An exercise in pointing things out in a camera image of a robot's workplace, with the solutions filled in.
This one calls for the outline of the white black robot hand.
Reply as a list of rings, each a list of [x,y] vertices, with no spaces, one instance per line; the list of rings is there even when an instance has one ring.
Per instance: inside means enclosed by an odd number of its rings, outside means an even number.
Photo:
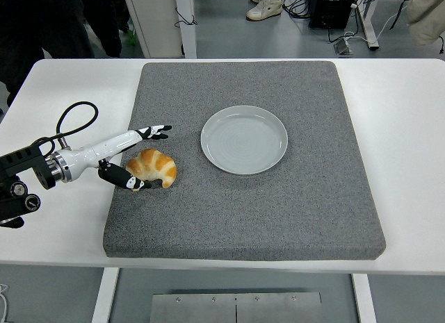
[[[88,168],[96,168],[101,179],[120,188],[139,190],[150,188],[149,183],[138,179],[126,169],[110,162],[112,157],[132,148],[142,140],[166,139],[165,133],[170,125],[148,126],[143,129],[129,130],[94,145],[77,150],[61,149],[54,154],[62,171],[62,182],[77,180]]]

